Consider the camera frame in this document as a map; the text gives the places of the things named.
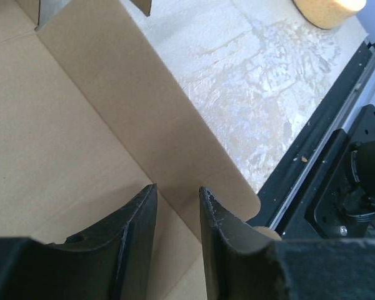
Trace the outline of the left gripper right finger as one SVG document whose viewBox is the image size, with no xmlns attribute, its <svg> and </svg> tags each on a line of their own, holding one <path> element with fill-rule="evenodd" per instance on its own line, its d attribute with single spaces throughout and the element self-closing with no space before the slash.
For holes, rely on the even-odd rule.
<svg viewBox="0 0 375 300">
<path fill-rule="evenodd" d="M 375 238 L 278 241 L 199 200 L 208 299 L 375 299 Z"/>
</svg>

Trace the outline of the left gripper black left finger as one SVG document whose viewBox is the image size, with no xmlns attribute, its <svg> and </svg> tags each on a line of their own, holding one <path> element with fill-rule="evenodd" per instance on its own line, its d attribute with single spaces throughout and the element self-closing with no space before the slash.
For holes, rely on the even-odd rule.
<svg viewBox="0 0 375 300">
<path fill-rule="evenodd" d="M 145 299 L 157 204 L 150 184 L 62 244 L 0 237 L 0 299 Z"/>
</svg>

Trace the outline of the large cardboard box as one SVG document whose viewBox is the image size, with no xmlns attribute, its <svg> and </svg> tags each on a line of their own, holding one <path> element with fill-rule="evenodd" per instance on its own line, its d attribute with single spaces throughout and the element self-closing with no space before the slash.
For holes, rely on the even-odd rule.
<svg viewBox="0 0 375 300">
<path fill-rule="evenodd" d="M 148 299 L 206 299 L 199 188 L 235 215 L 254 184 L 122 1 L 0 1 L 0 239 L 61 244 L 158 186 Z"/>
</svg>

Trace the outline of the orange round sponge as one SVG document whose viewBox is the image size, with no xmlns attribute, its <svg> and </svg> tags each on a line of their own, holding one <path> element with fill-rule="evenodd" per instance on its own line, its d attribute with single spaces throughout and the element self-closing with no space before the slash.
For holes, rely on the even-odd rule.
<svg viewBox="0 0 375 300">
<path fill-rule="evenodd" d="M 332 29 L 362 10 L 366 0 L 294 0 L 304 18 L 321 29 Z"/>
</svg>

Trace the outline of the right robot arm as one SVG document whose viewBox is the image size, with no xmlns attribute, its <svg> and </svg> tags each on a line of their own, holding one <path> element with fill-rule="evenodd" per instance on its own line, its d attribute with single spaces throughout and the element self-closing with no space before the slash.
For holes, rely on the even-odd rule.
<svg viewBox="0 0 375 300">
<path fill-rule="evenodd" d="M 368 223 L 375 218 L 375 140 L 352 143 L 348 158 L 352 184 L 362 190 L 357 201 L 359 212 L 348 216 L 357 223 Z"/>
</svg>

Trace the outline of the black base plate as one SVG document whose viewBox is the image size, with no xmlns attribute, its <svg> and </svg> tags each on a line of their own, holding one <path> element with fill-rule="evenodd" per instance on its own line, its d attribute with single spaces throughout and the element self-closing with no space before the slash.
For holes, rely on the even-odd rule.
<svg viewBox="0 0 375 300">
<path fill-rule="evenodd" d="M 375 218 L 356 222 L 348 216 L 359 212 L 357 204 L 362 194 L 350 179 L 349 148 L 352 143 L 372 140 L 375 104 L 369 103 L 361 107 L 349 130 L 333 132 L 295 200 L 293 211 L 282 222 L 282 237 L 375 238 Z"/>
</svg>

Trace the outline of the aluminium frame rail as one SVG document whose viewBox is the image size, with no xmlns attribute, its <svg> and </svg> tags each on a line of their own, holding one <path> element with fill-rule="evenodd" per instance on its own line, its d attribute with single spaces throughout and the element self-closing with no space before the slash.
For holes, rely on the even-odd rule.
<svg viewBox="0 0 375 300">
<path fill-rule="evenodd" d="M 375 43 L 366 39 L 260 189 L 260 213 L 251 226 L 284 232 L 282 223 L 333 132 L 349 130 L 362 106 L 375 104 Z"/>
</svg>

